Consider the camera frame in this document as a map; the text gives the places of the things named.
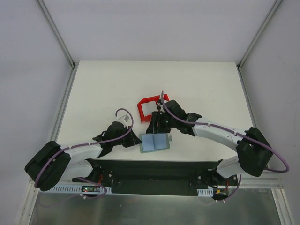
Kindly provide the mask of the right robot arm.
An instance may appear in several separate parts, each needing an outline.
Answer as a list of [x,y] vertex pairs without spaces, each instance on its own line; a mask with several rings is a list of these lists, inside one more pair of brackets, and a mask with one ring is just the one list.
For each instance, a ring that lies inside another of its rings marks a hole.
[[186,113],[175,100],[167,101],[159,111],[152,112],[146,133],[170,133],[173,128],[183,134],[210,139],[237,153],[232,158],[217,161],[208,171],[208,177],[216,185],[222,185],[236,174],[261,176],[273,155],[261,146],[268,143],[257,128],[243,130],[212,124],[197,113]]

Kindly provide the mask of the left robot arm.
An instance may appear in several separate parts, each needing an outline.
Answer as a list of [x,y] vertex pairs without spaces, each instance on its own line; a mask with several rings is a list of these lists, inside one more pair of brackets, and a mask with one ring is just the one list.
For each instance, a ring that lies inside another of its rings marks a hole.
[[128,148],[141,142],[131,126],[115,121],[88,143],[63,150],[55,141],[47,142],[24,170],[41,191],[48,191],[64,180],[79,181],[84,178],[88,182],[98,182],[100,169],[94,159],[112,152],[115,146]]

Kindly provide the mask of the red plastic card bin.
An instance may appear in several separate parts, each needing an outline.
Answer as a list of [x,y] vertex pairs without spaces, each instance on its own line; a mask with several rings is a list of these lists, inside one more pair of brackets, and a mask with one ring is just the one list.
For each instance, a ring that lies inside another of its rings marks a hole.
[[137,104],[141,123],[151,121],[152,112],[159,110],[159,100],[161,100],[161,96],[156,95],[152,97],[145,97]]

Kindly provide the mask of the green leather card holder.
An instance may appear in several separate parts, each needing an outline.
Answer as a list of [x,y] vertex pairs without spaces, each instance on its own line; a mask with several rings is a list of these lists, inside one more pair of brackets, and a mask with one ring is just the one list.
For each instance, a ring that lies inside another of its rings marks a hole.
[[172,136],[167,133],[141,134],[139,135],[142,143],[140,144],[141,153],[150,153],[166,150],[170,148]]

